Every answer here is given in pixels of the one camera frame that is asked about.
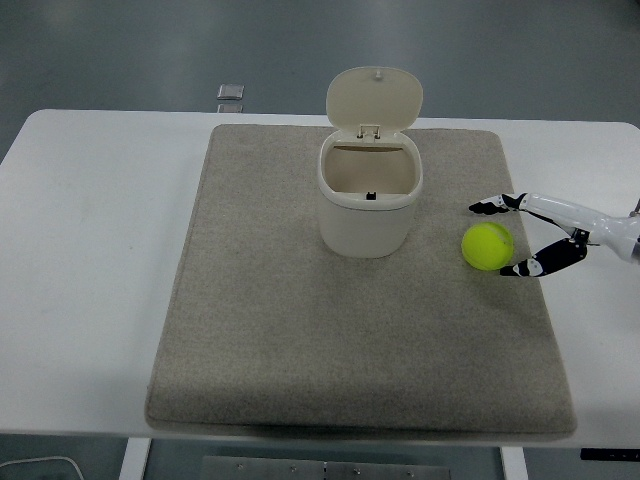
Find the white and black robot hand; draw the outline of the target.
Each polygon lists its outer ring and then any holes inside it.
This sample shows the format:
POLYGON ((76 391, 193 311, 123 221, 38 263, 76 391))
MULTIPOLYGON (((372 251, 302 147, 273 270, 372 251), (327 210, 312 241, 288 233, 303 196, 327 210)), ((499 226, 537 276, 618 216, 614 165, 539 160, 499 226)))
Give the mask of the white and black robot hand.
POLYGON ((566 236, 532 257, 500 269, 502 276, 544 277, 583 261, 590 246, 606 246, 619 258, 639 262, 639 213, 611 217, 599 211, 538 193, 502 193, 469 206, 475 214, 525 212, 550 223, 566 236))

